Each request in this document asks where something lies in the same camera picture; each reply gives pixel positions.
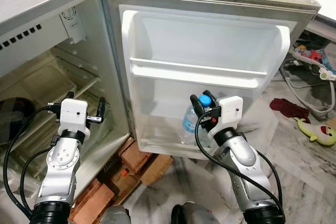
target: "refrigerator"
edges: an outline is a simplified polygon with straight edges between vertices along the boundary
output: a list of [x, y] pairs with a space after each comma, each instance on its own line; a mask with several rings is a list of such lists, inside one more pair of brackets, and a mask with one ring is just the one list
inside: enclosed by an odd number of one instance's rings
[[[39, 108], [74, 91], [94, 114], [106, 98], [106, 120], [81, 150], [77, 197], [129, 136], [145, 152], [205, 159], [178, 138], [189, 96], [239, 95], [244, 114], [319, 8], [313, 0], [48, 0], [3, 12], [0, 101], [24, 97]], [[57, 128], [40, 113], [14, 145], [14, 190], [15, 172]], [[28, 170], [31, 198], [45, 171], [43, 157]]]

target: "toy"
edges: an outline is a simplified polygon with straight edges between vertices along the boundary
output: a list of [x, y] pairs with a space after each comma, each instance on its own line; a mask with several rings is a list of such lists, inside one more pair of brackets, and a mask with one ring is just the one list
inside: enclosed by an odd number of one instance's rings
[[294, 118], [298, 122], [299, 129], [307, 136], [310, 141], [317, 141], [322, 145], [332, 145], [336, 143], [336, 132], [325, 124], [312, 125], [305, 123], [305, 119]]

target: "floor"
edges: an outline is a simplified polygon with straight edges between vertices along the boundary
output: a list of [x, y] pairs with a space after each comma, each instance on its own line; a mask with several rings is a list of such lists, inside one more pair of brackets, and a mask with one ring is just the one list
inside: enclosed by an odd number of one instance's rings
[[[294, 119], [269, 108], [273, 98], [300, 105], [281, 78], [275, 78], [239, 124], [248, 142], [275, 164], [283, 189], [286, 223], [336, 223], [336, 145], [310, 143]], [[319, 122], [310, 115], [313, 124]], [[245, 223], [232, 193], [228, 173], [208, 162], [174, 157], [162, 179], [140, 186], [125, 202], [132, 224], [170, 223], [175, 204], [194, 201], [207, 207], [222, 224]], [[262, 164], [272, 189], [275, 179]]]

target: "plastic bottle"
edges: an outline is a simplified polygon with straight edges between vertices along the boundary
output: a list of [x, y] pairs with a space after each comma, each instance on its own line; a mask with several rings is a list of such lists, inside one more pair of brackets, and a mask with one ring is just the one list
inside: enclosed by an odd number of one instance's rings
[[[201, 95], [199, 97], [199, 101], [203, 105], [204, 108], [207, 108], [211, 104], [211, 98], [207, 95]], [[180, 133], [180, 141], [182, 144], [196, 145], [195, 141], [195, 125], [198, 120], [198, 117], [194, 111], [193, 106], [189, 106], [184, 114], [184, 118], [182, 121], [182, 129]], [[209, 146], [209, 139], [207, 137], [207, 132], [205, 129], [201, 127], [198, 128], [198, 137], [200, 139], [201, 144], [204, 147]]]

